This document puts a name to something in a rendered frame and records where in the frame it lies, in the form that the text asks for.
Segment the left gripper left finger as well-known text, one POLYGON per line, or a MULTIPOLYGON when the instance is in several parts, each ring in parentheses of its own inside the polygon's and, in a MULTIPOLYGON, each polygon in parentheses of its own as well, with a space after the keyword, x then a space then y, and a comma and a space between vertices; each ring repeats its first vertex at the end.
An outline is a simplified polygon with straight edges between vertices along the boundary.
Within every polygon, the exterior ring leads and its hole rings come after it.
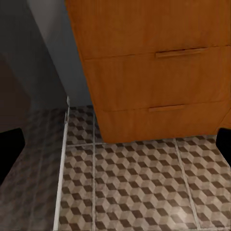
POLYGON ((25 146, 21 128, 0 133, 0 186, 25 146))

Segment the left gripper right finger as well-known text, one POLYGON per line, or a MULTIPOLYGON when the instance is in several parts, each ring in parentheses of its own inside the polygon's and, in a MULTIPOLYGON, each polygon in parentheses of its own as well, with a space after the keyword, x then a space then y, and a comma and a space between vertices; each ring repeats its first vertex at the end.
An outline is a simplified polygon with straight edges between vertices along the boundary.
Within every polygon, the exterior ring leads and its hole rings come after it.
POLYGON ((216 146, 231 166, 231 130, 220 128, 217 134, 216 146))

